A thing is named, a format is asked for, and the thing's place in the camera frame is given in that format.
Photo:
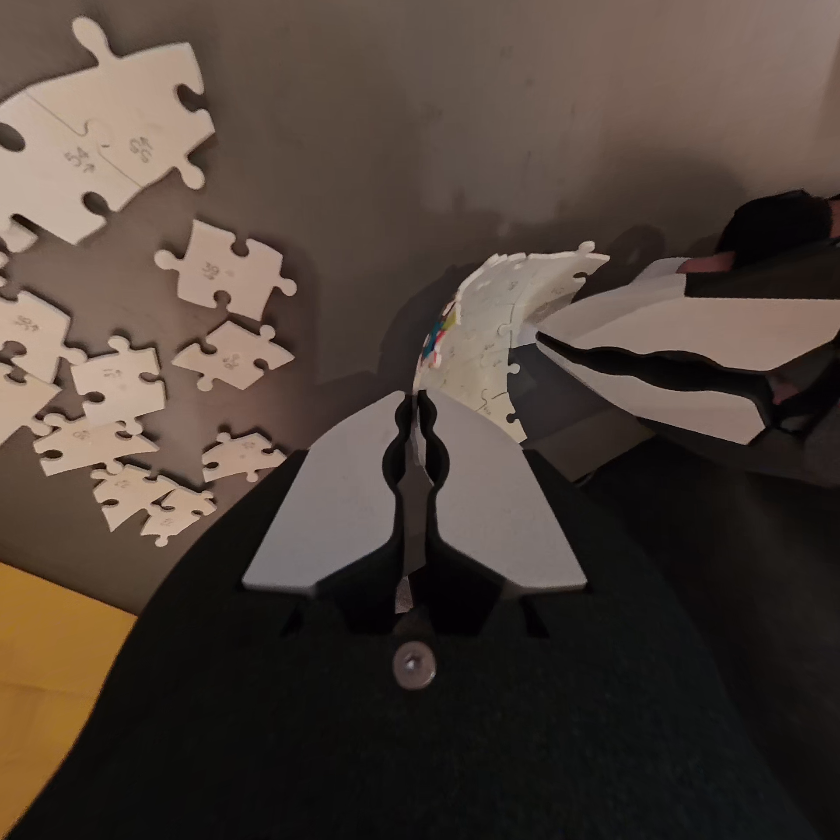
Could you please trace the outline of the joined white puzzle piece pair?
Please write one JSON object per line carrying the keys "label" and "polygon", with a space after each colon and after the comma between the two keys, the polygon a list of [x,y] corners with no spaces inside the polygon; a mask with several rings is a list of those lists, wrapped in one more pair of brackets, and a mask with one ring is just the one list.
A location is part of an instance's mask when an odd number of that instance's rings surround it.
{"label": "joined white puzzle piece pair", "polygon": [[71,29],[96,65],[36,82],[2,102],[2,125],[23,141],[20,150],[2,147],[2,244],[13,254],[37,240],[18,217],[77,245],[106,223],[85,204],[90,194],[117,213],[172,171],[193,190],[205,184],[189,156],[214,135],[214,122],[178,95],[181,88],[204,93],[192,45],[118,56],[93,19],[78,16]]}

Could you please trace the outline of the curved assembled puzzle section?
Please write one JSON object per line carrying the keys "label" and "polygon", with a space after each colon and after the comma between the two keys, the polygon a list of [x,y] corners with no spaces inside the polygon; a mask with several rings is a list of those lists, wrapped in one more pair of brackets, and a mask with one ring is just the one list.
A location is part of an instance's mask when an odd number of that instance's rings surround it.
{"label": "curved assembled puzzle section", "polygon": [[413,393],[440,391],[523,443],[527,434],[511,419],[508,377],[519,364],[510,351],[533,343],[538,324],[570,304],[609,260],[592,241],[559,253],[489,257],[458,286],[426,337]]}

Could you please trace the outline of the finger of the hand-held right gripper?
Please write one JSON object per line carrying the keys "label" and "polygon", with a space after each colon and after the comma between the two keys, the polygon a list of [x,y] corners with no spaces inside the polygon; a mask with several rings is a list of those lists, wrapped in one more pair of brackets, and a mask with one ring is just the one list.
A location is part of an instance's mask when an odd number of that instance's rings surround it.
{"label": "finger of the hand-held right gripper", "polygon": [[547,333],[537,334],[537,345],[590,391],[649,424],[736,445],[750,445],[774,425],[772,391],[761,374],[684,353],[579,350]]}
{"label": "finger of the hand-held right gripper", "polygon": [[576,350],[694,354],[738,371],[773,371],[830,343],[837,300],[688,297],[688,276],[648,277],[571,303],[538,331]]}

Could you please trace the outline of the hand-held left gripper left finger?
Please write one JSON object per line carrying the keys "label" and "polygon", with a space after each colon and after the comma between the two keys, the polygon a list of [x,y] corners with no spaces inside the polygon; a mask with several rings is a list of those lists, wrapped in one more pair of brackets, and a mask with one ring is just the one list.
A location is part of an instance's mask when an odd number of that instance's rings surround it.
{"label": "hand-held left gripper left finger", "polygon": [[394,392],[309,449],[244,577],[252,592],[329,602],[356,633],[387,633],[403,578],[399,490],[413,399]]}

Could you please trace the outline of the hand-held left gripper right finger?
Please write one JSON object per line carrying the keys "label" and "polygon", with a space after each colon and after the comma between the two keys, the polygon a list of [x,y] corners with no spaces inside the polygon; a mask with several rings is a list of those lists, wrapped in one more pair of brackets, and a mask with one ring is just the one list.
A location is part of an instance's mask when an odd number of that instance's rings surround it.
{"label": "hand-held left gripper right finger", "polygon": [[417,418],[435,629],[477,634],[506,598],[582,592],[585,573],[520,444],[439,390],[417,394]]}

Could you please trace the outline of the person's right forearm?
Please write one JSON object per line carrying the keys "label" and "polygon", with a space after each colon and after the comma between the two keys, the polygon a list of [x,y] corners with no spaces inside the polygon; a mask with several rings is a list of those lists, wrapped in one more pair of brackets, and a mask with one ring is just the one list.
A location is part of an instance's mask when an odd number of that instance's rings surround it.
{"label": "person's right forearm", "polygon": [[753,470],[819,487],[838,487],[839,398],[800,393],[777,405],[769,429],[749,446]]}

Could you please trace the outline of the yellow plastic bin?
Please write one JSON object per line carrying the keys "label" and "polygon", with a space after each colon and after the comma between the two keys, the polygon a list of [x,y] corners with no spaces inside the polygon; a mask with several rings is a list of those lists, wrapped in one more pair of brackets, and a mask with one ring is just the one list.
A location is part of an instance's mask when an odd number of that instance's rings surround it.
{"label": "yellow plastic bin", "polygon": [[77,740],[135,621],[2,563],[2,837]]}

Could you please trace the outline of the pile of white puzzle pieces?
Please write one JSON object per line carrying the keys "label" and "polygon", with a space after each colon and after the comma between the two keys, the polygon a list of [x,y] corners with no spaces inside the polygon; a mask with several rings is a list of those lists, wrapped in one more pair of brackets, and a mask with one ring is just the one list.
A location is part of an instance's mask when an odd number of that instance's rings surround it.
{"label": "pile of white puzzle pieces", "polygon": [[[275,291],[292,297],[298,289],[282,275],[281,252],[254,239],[247,241],[245,255],[234,246],[233,233],[195,220],[182,257],[168,249],[154,254],[159,269],[177,274],[181,301],[215,309],[219,296],[227,298],[226,319],[171,362],[197,376],[200,392],[216,384],[244,392],[295,359],[264,322]],[[2,297],[1,323],[2,348],[11,344],[18,351],[2,363],[3,445],[27,429],[45,476],[92,467],[92,495],[108,530],[143,513],[140,533],[152,537],[157,548],[215,512],[212,491],[190,489],[127,462],[159,450],[142,424],[167,406],[154,347],[138,349],[127,337],[113,335],[108,352],[88,356],[67,343],[70,315],[23,290]]]}

